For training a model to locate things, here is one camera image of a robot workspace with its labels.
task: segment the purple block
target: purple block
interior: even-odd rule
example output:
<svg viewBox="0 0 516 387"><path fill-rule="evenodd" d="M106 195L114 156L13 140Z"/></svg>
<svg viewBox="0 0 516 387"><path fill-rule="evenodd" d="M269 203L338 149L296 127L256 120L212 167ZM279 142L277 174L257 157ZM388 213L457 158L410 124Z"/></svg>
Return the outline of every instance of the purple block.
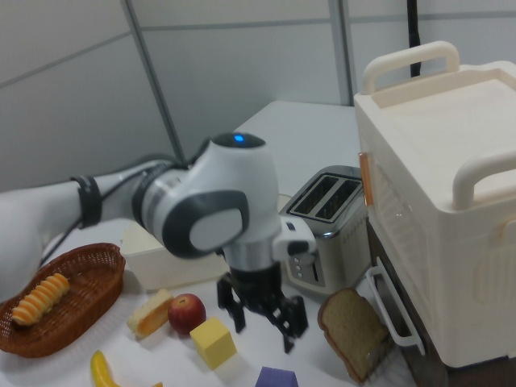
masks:
<svg viewBox="0 0 516 387"><path fill-rule="evenodd" d="M299 387L294 371L262 367L255 387Z"/></svg>

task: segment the table surface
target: table surface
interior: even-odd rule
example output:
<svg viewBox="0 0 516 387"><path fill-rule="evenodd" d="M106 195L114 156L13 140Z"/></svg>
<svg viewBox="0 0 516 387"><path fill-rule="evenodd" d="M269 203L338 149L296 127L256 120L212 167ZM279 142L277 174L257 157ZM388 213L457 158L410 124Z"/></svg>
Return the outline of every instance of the table surface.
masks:
<svg viewBox="0 0 516 387"><path fill-rule="evenodd" d="M297 102L273 102L245 122L238 131L258 135L273 154L280 194L293 196L320 169L333 164L358 166L360 149L355 112L351 107ZM130 221L116 219L82 231L75 230L55 252L89 243L121 244ZM290 354L283 351L280 332L264 317L245 312L246 328L235 333L234 323L217 305L215 281L171 289L174 295L195 293L205 303L206 314L217 316L231 332L237 354L211 371L197 354L190 338L181 338L165 324L146 339L135 340L126 325L134 309L149 297L130 268L117 302L81 338L54 355L24 359L0 352L0 385L60 387L94 385L89 360L100 349L114 380L122 386L253 386L262 367L294 371L300 387L314 383L325 387L351 387L342 360L333 352L317 324L324 297L303 292L285 279L286 296L305 299L309 329ZM374 305L365 281L357 290ZM395 348L381 364L369 386L415 385L401 353Z"/></svg>

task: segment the toy bread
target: toy bread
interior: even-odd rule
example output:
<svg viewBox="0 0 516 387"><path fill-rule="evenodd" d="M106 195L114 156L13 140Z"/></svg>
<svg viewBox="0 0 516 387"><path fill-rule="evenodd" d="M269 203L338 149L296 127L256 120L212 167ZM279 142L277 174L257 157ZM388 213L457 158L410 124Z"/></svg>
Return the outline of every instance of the toy bread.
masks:
<svg viewBox="0 0 516 387"><path fill-rule="evenodd" d="M36 324L69 291L66 277L55 273L41 281L12 310L12 320L21 326Z"/></svg>
<svg viewBox="0 0 516 387"><path fill-rule="evenodd" d="M369 302L354 289L332 294L318 312L318 324L349 376L363 383L369 369L368 354L373 353L389 331Z"/></svg>
<svg viewBox="0 0 516 387"><path fill-rule="evenodd" d="M127 320L127 326L139 339L149 336L169 320L169 304L172 299L168 290L161 289L135 310Z"/></svg>

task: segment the wall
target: wall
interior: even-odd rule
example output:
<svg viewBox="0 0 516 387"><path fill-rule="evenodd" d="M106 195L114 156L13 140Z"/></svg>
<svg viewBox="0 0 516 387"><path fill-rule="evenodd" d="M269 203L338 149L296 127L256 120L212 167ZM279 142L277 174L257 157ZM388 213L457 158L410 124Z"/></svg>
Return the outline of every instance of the wall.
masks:
<svg viewBox="0 0 516 387"><path fill-rule="evenodd" d="M173 154L122 5L0 2L0 191Z"/></svg>
<svg viewBox="0 0 516 387"><path fill-rule="evenodd" d="M271 101L351 103L335 0L131 0L187 156Z"/></svg>
<svg viewBox="0 0 516 387"><path fill-rule="evenodd" d="M354 93L361 90L365 66L377 56L409 47L405 1L343 0L352 46ZM459 50L461 63L481 65L495 60L516 62L516 2L481 0L419 0L421 43L446 40ZM422 64L421 72L443 67L442 61ZM386 74L379 85L410 76L408 68Z"/></svg>

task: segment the wicker basket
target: wicker basket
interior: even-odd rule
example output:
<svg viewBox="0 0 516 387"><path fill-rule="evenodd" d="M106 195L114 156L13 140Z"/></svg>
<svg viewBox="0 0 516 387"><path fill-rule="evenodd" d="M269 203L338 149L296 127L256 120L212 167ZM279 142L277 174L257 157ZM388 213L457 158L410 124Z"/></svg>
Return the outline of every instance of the wicker basket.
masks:
<svg viewBox="0 0 516 387"><path fill-rule="evenodd" d="M119 247L97 243L76 248L43 266L22 293L0 309L0 350L23 357L51 355L86 332L122 292L125 260ZM11 311L42 280L67 277L70 290L32 327L18 327Z"/></svg>

